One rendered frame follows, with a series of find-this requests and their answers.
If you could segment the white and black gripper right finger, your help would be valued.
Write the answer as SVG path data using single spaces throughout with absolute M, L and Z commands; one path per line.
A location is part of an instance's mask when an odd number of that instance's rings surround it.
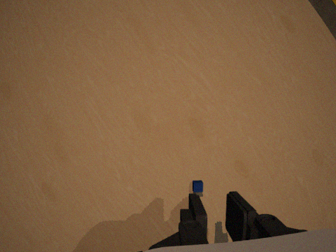
M 233 242 L 307 231 L 286 227 L 276 216 L 259 215 L 237 191 L 227 194 L 225 228 Z

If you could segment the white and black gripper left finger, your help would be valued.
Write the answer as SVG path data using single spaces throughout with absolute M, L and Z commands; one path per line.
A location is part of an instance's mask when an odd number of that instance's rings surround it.
M 152 245 L 148 250 L 197 244 L 208 244 L 207 213 L 200 196 L 196 193 L 189 193 L 189 209 L 180 210 L 178 232 Z

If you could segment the small blue cube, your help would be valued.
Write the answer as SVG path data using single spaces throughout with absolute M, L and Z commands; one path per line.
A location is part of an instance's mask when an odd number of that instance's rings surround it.
M 192 190 L 194 193 L 203 192 L 203 182 L 192 181 Z

